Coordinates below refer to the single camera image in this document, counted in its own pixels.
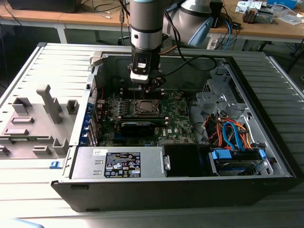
desk leg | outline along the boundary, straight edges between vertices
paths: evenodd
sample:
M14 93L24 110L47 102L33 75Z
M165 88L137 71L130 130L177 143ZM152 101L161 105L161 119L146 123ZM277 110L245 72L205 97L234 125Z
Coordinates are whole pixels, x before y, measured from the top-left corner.
M210 40L207 45L207 49L214 50L217 45L218 39L221 37L221 35L222 35L221 33L211 33Z
M67 44L67 38L65 33L65 25L64 24L55 24L55 28L57 29L60 43Z

black cable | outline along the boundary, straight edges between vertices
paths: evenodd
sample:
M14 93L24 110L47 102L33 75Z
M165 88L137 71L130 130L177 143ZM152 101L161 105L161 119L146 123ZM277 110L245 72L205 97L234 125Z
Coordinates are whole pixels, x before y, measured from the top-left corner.
M4 5L6 11L14 18L14 20L15 20L20 26L22 26L21 23L14 17L14 15L12 15L12 13L11 13L11 12L8 10L8 8L6 7L6 5L5 5L5 0L2 0L2 2L3 2L3 5Z
M102 13L102 12L114 10L114 9L116 9L116 8L119 8L119 7L121 7L121 6L115 6L115 7L113 7L113 8L106 9L106 10L100 10L100 11L89 11L89 10L86 10L85 8L83 8L82 5L81 5L81 9L84 10L85 12L89 12L89 13Z
M97 5L97 6L94 6L94 5L93 5L93 1L94 1L94 0L92 0L92 6L93 6L94 11L96 11L96 9L97 9L98 7L101 7L101 6L109 6L109 5L112 5L112 4L115 2L115 0L113 0L111 3L99 4L99 5Z
M168 23L172 26L172 29L173 29L173 32L174 32L174 36L175 36L177 50L178 50L178 52L180 54L180 57L182 58L182 60L184 60L184 62L187 62L186 58L184 57L184 55L182 54L181 49L180 49L180 46L181 46L181 35L178 32L178 30L176 29L176 27L174 26L173 21L172 21L170 15L168 14L168 12L166 10L165 10L164 14L165 14L165 17L166 17ZM190 65L191 67L197 69L197 70L210 71L209 69L198 68L195 65L191 64L190 62L187 62L187 64Z
M128 11L127 7L123 4L123 0L119 0L119 2L120 2L120 4L121 4L121 6L123 7L124 11L126 11L126 13L127 13L128 15L130 15L130 12Z
M222 12L221 12L221 14L223 14L223 15L225 15L225 16L227 17L229 25L232 26L232 23L233 23L232 18L228 15L226 8L223 7L223 9L225 10L226 14L225 14L225 13L222 13ZM228 33L229 33L229 28L227 28L227 32L226 32L226 34L224 35L223 39L218 43L218 46L214 48L215 50L217 50L217 49L219 48L219 46L221 46L221 49L222 49L223 45L225 45L225 44L228 42L228 40L227 40L227 41L223 44L223 41L225 40L225 38L226 38L226 36L227 36Z
M297 56L294 54L295 58L292 58L292 60L290 61L290 64L289 64L289 66L287 68L287 72L289 72L294 67L294 65L297 63L297 61L299 60L299 58L302 57L303 55L304 55L304 49Z
M2 25L0 23L0 37L1 37L1 43L2 43L2 50L3 50L3 56L4 56L4 65L5 65L5 74L6 74L6 80L7 80L7 83L8 83L8 87L10 85L10 82L9 82L9 75L8 75L8 66L7 66L7 62L6 62L6 56L5 56L5 48L4 48L4 42L3 42L3 37L2 37Z
M181 83L181 84L179 85L178 90L180 90L180 89L181 89L181 86L184 85L184 84L189 84L189 85L193 86L193 88L195 88L196 90L199 90L192 82L183 82L183 83Z
M123 37L123 24L122 24L122 23L121 23L120 32L121 32L121 34L122 34L122 42L123 42L123 45L125 46L125 44L124 44L124 37Z
M120 27L120 32L121 32L121 35L122 35L122 42L123 42L123 45L125 46L124 44L124 36L123 36L123 24L124 24L124 9L121 8L120 10L120 14L119 14L119 22L121 24L121 27Z
M237 39L238 39L239 30L235 29L235 31L236 31L236 34L235 34L235 36L230 40L230 43L228 44L228 46L234 45L234 44L236 43ZM220 47L221 49L222 49L223 45L226 45L226 44L227 44L228 40L227 40L226 42L224 42L224 43L222 43L222 42L223 42L223 40L221 41L221 47Z
M211 71L211 70L215 69L215 68L217 67L217 65L218 65L218 63L217 63L217 61L215 60L215 58L213 58L213 57L211 57L211 56L206 56L206 55L199 55L199 56L194 56L194 57L188 59L186 62L184 62L184 63L182 63L180 66L178 66L176 69L172 70L172 71L169 72L169 73L163 74L162 76L163 76L163 77L166 77L166 76L169 76L169 75L175 73L176 71L178 71L179 69L181 69L184 65L188 64L189 62L191 62L191 61L193 61L193 60L195 60L195 59L197 59L197 58L208 58L208 59L210 59L210 60L213 61L214 66L213 66L212 68L205 69L205 71Z
M285 42L286 46L292 51L292 52L296 52L296 50L294 50L292 47L291 47L291 44Z
M297 49L297 50L296 50L296 52L294 53L294 55L296 55L296 53L298 52L298 50L300 50L300 48L301 48L301 46L302 46L303 42L304 42L304 38L302 39L302 41L301 41L301 43L300 43L300 45L299 45L298 49Z
M126 0L124 0L124 6L127 7L127 2ZM128 32L129 32L129 39L130 39L130 46L131 46L131 32L130 32L130 26L129 26L129 18L128 18L128 14L126 14L127 17L127 23L128 23Z

table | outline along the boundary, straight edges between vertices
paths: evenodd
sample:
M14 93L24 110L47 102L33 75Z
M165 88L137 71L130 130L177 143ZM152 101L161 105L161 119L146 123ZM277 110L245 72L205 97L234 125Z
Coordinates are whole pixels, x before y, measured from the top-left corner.
M110 0L94 0L94 4L110 3ZM262 41L278 41L300 43L304 38L304 26L289 25L278 19L274 19L273 24L246 24L242 21L242 14L235 13L238 0L224 0L228 14L233 21L241 23L242 28L237 36L238 42L235 45L236 50L242 49L245 40L262 40ZM6 7L14 15L14 17L23 26L49 27L56 28L61 43L67 43L65 29L90 29L90 30L107 30L120 31L119 12L120 8L111 10L111 19L101 17L96 13L85 12L80 10L76 14L60 13L60 12L42 12L31 10L13 10L6 2ZM113 6L119 6L119 2L114 2ZM297 6L295 10L303 10L303 6ZM2 24L19 25L14 18L0 3L0 22ZM123 31L128 31L126 21L123 25ZM214 49L216 41L224 37L227 29L224 25L210 30L208 36L211 37L208 49Z

cable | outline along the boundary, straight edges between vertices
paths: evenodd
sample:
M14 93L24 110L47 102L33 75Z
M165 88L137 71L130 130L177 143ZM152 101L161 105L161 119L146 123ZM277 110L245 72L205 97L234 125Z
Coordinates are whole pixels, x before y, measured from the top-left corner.
M224 50L226 50L226 48L228 47L228 44L230 42L230 39L231 39L231 28L230 28L230 25L229 23L225 20L226 24L228 25L228 28L229 28L229 38L228 38L228 42L226 44L226 46L224 47Z
M181 86L184 85L184 84L189 84L191 86L193 86L193 88L195 88L196 90L199 90L192 82L183 82L179 85L179 88L177 90L180 90L181 89Z
M4 56L4 65L5 65L5 74L6 74L6 81L8 83L8 87L10 85L9 82L9 75L8 75L8 66L7 66L7 62L6 62L6 56L5 56L5 48L4 48L4 42L3 42L3 37L2 37L2 25L0 23L0 37L1 37L1 43L2 43L2 50L3 50L3 56Z
M289 44L289 43L287 43L287 42L285 42L285 44L286 44L286 46L287 46L291 51L296 52L296 49L295 49L295 50L293 49L293 48L295 48L295 47L292 48L292 45L291 45L291 44Z
M208 59L210 59L210 60L213 61L214 66L212 68L210 68L210 69L205 69L205 71L211 71L211 70L215 69L217 67L217 65L218 65L218 63L216 62L215 58L213 58L211 56L206 56L206 55L199 55L199 56L194 56L194 57L188 59L186 62L184 62L180 66L178 66L176 69L172 70L169 73L163 74L162 76L166 77L166 76L169 76L169 75L175 73L176 71L178 71L179 69L181 69L183 66L185 66L187 63L189 63L189 62L191 62L191 61L193 61L193 60L195 60L197 58L208 58Z
M124 44L124 37L123 37L123 24L122 24L122 23L121 23L120 32L121 32L121 35L122 35L122 42L123 42L123 45L125 46L125 44Z
M224 125L223 125L223 138L224 138L225 142L234 150L233 144L232 144L231 142L229 142L229 140L227 139L227 135L226 135L226 127L227 127L227 125L229 125L229 124L232 126L232 129L233 129L233 131L234 131L235 139L236 139L236 142L237 142L237 147L238 147L241 151L244 151L245 148L243 147L243 145L242 145L242 143L241 143L241 141L240 141L240 139L239 139L239 137L238 137L238 129L237 129L237 127L234 125L234 123L232 123L232 122L226 122L226 123L224 123Z
M166 17L168 23L171 25L171 27L173 29L174 36L175 36L176 47L177 47L177 50L178 50L178 52L180 54L180 57L182 58L182 60L184 60L186 62L187 60L184 57L184 55L182 54L181 49L180 49L180 46L181 46L181 35L178 32L178 30L176 29L176 27L174 26L173 21L172 21L170 15L168 14L168 12L165 11L164 14L165 14L165 17ZM193 68L195 68L195 69L197 69L197 70L205 71L205 69L200 69L200 68L196 67L195 65L193 65L191 63L188 63L188 65L191 66L191 67L193 67Z
M120 4L121 4L121 6L123 7L124 11L126 11L126 13L127 13L128 15L130 15L130 12L128 11L127 7L123 4L123 0L119 0L119 2L120 2Z
M129 24L129 16L128 16L128 14L126 14L126 17L127 17L127 25L128 25L128 32L129 32L129 39L130 39L130 46L131 46L132 45L132 43L131 43L131 32L130 32L130 24Z
M21 23L14 17L14 15L12 15L12 13L11 13L11 12L8 10L8 8L6 7L6 5L5 5L5 0L2 0L2 2L3 2L3 5L4 5L5 9L7 10L7 12L14 18L14 20L15 20L20 26L22 26Z

power supply label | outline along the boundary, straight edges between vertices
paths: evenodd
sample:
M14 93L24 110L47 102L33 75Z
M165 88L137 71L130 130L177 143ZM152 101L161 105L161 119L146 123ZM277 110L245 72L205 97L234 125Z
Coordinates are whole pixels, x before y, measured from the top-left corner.
M107 153L106 178L141 177L141 153Z

